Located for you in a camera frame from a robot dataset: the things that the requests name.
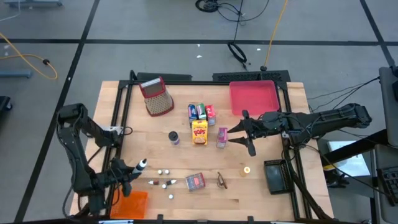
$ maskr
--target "pink tray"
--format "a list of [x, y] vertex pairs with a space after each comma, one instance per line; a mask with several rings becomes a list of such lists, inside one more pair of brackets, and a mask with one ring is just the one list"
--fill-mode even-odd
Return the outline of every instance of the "pink tray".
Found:
[[250, 115], [279, 110], [273, 81], [231, 82], [229, 94], [232, 113], [235, 115], [242, 115], [242, 110], [247, 110]]

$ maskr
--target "wooden tabletop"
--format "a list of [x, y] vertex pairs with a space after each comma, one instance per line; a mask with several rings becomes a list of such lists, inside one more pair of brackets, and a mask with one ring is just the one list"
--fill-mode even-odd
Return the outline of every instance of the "wooden tabletop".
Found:
[[[102, 83], [93, 117], [98, 124], [110, 125], [117, 87], [118, 82]], [[139, 87], [133, 86], [127, 126], [132, 127], [134, 132], [124, 137], [121, 153], [121, 159], [128, 166], [135, 166], [141, 159], [147, 158], [145, 171], [131, 183], [133, 190], [148, 192], [145, 219], [156, 219], [158, 214], [163, 214], [165, 220], [247, 220], [247, 216], [253, 216], [255, 221], [294, 220], [290, 195], [271, 195], [264, 174], [264, 161], [280, 159], [280, 136], [255, 140], [255, 157], [251, 157], [243, 145], [231, 142], [224, 149], [218, 149], [218, 128], [232, 128], [241, 119], [231, 112], [229, 86], [167, 85], [167, 89], [174, 99], [174, 110], [163, 116], [151, 117]], [[308, 113], [303, 83], [288, 83], [288, 89], [292, 111]], [[197, 102], [214, 105], [216, 110], [216, 125], [208, 129], [207, 146], [193, 146], [191, 142], [187, 106]], [[172, 146], [168, 139], [171, 131], [178, 132], [178, 146]], [[228, 137], [244, 135], [241, 132], [229, 134]], [[310, 141], [309, 145], [317, 146], [315, 141]], [[89, 140], [86, 156], [90, 157], [97, 148], [94, 141]], [[310, 148], [300, 152], [308, 191], [321, 208], [333, 217], [318, 153]], [[96, 172], [101, 172], [103, 157], [104, 150], [90, 163]], [[250, 167], [251, 172], [246, 177], [241, 177], [239, 171], [245, 166]], [[159, 169], [168, 169], [170, 174], [159, 175]], [[199, 172], [205, 177], [206, 187], [189, 192], [185, 178]], [[217, 172], [227, 182], [227, 190], [217, 186]], [[170, 179], [176, 179], [177, 183], [166, 190], [162, 189], [160, 185]], [[160, 185], [149, 185], [150, 180], [159, 180]], [[300, 216], [304, 217], [302, 196], [297, 188], [296, 191]], [[169, 194], [173, 194], [174, 199], [169, 199]], [[75, 195], [70, 213], [76, 212]]]

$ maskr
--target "gray floor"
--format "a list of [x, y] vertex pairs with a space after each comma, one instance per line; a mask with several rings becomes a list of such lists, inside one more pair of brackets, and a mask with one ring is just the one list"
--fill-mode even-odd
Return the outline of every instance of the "gray floor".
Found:
[[[194, 0], [101, 0], [89, 39], [232, 39], [236, 24], [218, 13], [198, 11]], [[228, 1], [239, 6], [240, 1]], [[384, 40], [398, 41], [398, 2], [367, 0]], [[64, 1], [61, 8], [23, 9], [19, 17], [0, 22], [0, 32], [8, 38], [79, 39], [93, 1]], [[245, 1], [243, 12], [252, 17], [265, 1]], [[270, 0], [266, 12], [240, 26], [237, 39], [267, 40], [271, 37], [282, 1]], [[0, 1], [0, 17], [16, 12]], [[275, 36], [277, 40], [377, 41], [357, 0], [290, 0]], [[0, 45], [0, 55], [13, 55]], [[23, 53], [48, 58], [60, 78], [46, 80], [35, 73], [31, 79], [0, 79], [0, 95], [12, 97], [14, 109], [3, 119], [0, 129], [0, 222], [14, 220], [52, 114], [69, 71], [77, 44], [16, 44]], [[256, 71], [264, 63], [267, 45], [240, 45]], [[389, 47], [398, 60], [398, 47]], [[34, 58], [31, 61], [48, 75], [52, 71]], [[378, 76], [378, 68], [388, 66], [380, 47], [275, 45], [269, 59], [270, 70], [288, 69], [293, 81], [304, 82], [307, 96], [317, 96]], [[1, 69], [28, 68], [20, 59], [0, 60]], [[137, 72], [192, 74], [194, 80], [211, 80], [216, 72], [242, 71], [225, 45], [86, 44], [78, 63], [65, 104], [82, 102], [93, 115], [104, 80], [127, 79], [130, 69]], [[334, 96], [310, 101], [316, 107]], [[381, 91], [378, 82], [359, 90], [346, 103], [367, 106], [373, 122], [371, 134], [384, 128]], [[334, 104], [322, 110], [331, 109]], [[326, 136], [330, 140], [353, 139], [344, 133]], [[62, 200], [70, 186], [71, 170], [65, 151], [53, 138], [25, 220], [62, 217]], [[336, 218], [358, 222], [370, 218], [369, 200], [344, 190], [330, 190]]]

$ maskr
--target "red can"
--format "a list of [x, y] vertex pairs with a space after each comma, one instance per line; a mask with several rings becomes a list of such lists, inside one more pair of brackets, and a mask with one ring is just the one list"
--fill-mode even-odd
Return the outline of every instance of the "red can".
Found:
[[206, 105], [206, 115], [207, 115], [207, 122], [209, 126], [216, 124], [216, 111], [214, 110], [213, 105]]

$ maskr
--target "yellow cereal box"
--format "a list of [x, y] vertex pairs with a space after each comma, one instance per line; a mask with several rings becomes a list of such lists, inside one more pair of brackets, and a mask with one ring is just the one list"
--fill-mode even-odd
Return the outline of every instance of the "yellow cereal box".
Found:
[[207, 145], [207, 121], [192, 121], [192, 144]]

